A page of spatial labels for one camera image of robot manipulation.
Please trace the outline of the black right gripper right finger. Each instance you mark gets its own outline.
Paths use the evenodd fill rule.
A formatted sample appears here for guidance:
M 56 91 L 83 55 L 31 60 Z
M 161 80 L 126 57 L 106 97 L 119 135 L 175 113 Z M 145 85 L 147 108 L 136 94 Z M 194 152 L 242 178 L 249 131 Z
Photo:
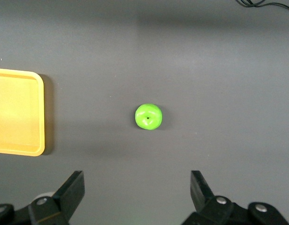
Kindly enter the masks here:
M 245 209 L 227 197 L 214 195 L 200 171 L 191 171 L 190 195 L 195 207 L 184 225 L 288 225 L 272 205 L 252 202 Z

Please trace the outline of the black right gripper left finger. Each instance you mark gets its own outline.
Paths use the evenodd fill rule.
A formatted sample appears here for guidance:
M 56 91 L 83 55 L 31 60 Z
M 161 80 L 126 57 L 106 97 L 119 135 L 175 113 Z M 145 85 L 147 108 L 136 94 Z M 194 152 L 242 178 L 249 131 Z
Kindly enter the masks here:
M 0 225 L 68 225 L 84 194 L 84 172 L 75 171 L 52 196 L 38 197 L 19 210 L 0 204 Z

